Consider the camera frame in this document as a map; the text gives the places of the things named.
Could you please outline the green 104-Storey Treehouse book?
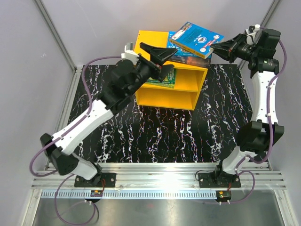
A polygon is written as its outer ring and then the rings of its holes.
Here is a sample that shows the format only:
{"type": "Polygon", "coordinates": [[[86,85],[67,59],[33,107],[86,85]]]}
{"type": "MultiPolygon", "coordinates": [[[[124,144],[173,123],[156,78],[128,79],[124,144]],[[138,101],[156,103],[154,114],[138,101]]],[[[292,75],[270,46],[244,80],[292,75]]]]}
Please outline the green 104-Storey Treehouse book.
{"type": "Polygon", "coordinates": [[[159,81],[159,80],[149,78],[146,83],[159,84],[159,85],[174,85],[175,84],[175,78],[176,78],[176,69],[172,69],[168,73],[168,75],[164,78],[163,81],[159,81]]]}

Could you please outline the dark Tale of Two Cities book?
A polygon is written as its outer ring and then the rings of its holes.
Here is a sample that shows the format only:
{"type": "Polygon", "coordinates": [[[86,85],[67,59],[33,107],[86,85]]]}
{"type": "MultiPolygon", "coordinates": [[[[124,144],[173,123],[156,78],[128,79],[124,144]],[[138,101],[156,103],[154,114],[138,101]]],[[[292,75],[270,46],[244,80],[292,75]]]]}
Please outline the dark Tale of Two Cities book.
{"type": "Polygon", "coordinates": [[[173,55],[169,61],[197,67],[209,67],[211,64],[211,56],[212,55],[209,55],[206,59],[203,59],[198,56],[173,55]]]}

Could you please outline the blue 130-Storey Treehouse book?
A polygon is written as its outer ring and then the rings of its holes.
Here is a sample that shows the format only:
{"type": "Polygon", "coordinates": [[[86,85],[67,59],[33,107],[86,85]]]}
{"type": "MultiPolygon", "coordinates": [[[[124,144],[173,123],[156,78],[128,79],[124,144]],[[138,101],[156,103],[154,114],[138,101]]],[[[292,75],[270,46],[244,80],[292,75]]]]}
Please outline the blue 130-Storey Treehouse book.
{"type": "Polygon", "coordinates": [[[223,39],[224,36],[219,33],[186,22],[169,38],[169,41],[185,51],[207,59],[213,52],[211,45],[220,43],[223,39]]]}

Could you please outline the lime green 65-Storey Treehouse book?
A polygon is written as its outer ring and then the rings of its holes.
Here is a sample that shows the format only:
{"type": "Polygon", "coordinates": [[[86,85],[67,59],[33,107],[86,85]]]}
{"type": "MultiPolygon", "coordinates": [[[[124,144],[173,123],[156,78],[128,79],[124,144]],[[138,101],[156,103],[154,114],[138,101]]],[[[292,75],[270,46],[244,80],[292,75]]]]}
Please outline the lime green 65-Storey Treehouse book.
{"type": "Polygon", "coordinates": [[[153,86],[158,86],[158,87],[166,87],[166,88],[174,88],[174,84],[164,84],[164,83],[152,83],[152,82],[147,82],[145,85],[153,85],[153,86]]]}

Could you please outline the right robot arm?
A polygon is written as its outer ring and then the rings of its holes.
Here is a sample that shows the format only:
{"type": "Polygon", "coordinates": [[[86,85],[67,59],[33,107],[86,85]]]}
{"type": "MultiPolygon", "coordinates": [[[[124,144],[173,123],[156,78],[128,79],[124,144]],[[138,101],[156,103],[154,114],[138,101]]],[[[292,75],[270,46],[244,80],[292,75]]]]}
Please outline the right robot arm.
{"type": "Polygon", "coordinates": [[[237,58],[248,62],[255,107],[250,122],[239,129],[231,154],[214,171],[198,174],[201,186],[240,187],[239,168],[248,161],[259,164],[255,157],[262,153],[266,161],[273,145],[283,136],[285,130],[278,123],[275,100],[277,79],[285,69],[274,58],[277,45],[283,45],[280,36],[279,31],[256,24],[228,41],[211,45],[213,53],[229,63],[237,58]]]}

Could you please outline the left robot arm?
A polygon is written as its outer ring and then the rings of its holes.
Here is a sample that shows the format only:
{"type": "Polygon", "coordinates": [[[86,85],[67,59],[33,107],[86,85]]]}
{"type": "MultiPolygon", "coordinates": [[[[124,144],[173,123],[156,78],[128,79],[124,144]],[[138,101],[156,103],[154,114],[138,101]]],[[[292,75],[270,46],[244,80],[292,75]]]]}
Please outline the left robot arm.
{"type": "Polygon", "coordinates": [[[135,53],[133,45],[128,43],[111,70],[108,85],[96,99],[87,93],[88,109],[55,134],[41,136],[43,150],[61,176],[74,174],[89,186],[98,186],[102,177],[101,166],[77,156],[75,148],[97,127],[121,112],[149,78],[162,82],[174,68],[166,61],[177,49],[154,47],[143,42],[139,46],[150,55],[149,60],[135,53]]]}

